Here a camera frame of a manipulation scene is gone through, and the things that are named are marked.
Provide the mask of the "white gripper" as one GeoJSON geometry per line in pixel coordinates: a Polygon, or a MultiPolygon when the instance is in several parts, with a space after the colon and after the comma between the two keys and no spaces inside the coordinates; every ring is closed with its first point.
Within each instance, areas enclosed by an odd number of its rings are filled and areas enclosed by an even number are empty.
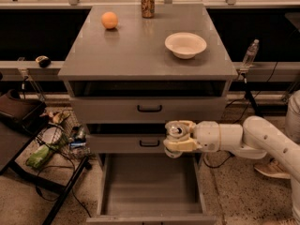
{"type": "Polygon", "coordinates": [[[214,121],[202,121],[196,124],[189,120],[170,121],[165,125],[169,133],[189,133],[194,129],[194,138],[184,141],[166,139],[165,147],[173,152],[192,152],[197,149],[202,152],[216,152],[220,145],[219,124],[214,121]]]}

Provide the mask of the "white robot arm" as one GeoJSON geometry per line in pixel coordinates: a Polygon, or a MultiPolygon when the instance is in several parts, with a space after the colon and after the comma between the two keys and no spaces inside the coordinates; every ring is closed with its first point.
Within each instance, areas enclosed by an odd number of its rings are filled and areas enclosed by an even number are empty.
{"type": "Polygon", "coordinates": [[[229,151],[241,158],[260,159],[266,154],[275,158],[292,176],[292,219],[294,223],[268,222],[267,225],[300,225],[300,147],[269,121],[248,117],[243,125],[188,120],[170,121],[165,125],[165,152],[170,158],[183,153],[229,151]]]}

